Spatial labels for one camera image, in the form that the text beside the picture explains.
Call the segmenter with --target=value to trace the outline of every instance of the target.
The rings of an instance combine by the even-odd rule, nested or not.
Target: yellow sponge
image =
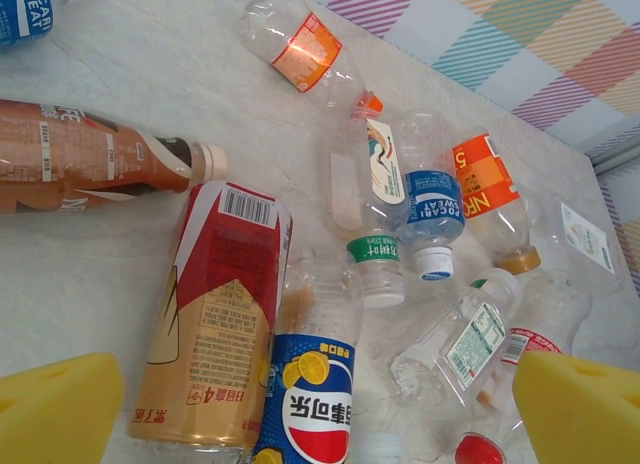
[[[540,464],[640,462],[640,374],[525,352],[513,393]]]
[[[99,463],[124,397],[111,354],[0,379],[0,462]]]

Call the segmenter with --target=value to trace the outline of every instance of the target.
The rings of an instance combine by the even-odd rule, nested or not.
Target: green label
[[[476,279],[475,281],[473,281],[471,283],[471,287],[475,287],[476,289],[480,289],[482,286],[484,286],[485,282],[487,282],[486,279]]]
[[[398,261],[398,241],[391,236],[367,236],[351,241],[347,250],[356,262],[372,259],[391,259]]]

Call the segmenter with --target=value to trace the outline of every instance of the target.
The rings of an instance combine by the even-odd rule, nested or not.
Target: orange label
[[[520,197],[502,158],[491,147],[489,134],[454,147],[453,155],[465,217],[479,216]]]
[[[312,12],[271,64],[300,92],[307,92],[337,59],[342,43]]]

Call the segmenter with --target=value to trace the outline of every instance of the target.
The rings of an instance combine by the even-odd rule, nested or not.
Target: red bottle cap
[[[479,434],[467,434],[456,450],[456,464],[506,464],[498,446]]]

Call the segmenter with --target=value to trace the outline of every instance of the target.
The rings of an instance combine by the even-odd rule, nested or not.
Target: blue label
[[[332,339],[276,336],[254,461],[339,464],[347,457],[355,349]]]
[[[405,176],[411,211],[407,224],[451,217],[464,224],[460,184],[441,171],[415,171]]]
[[[0,0],[0,46],[37,39],[52,27],[51,0]]]

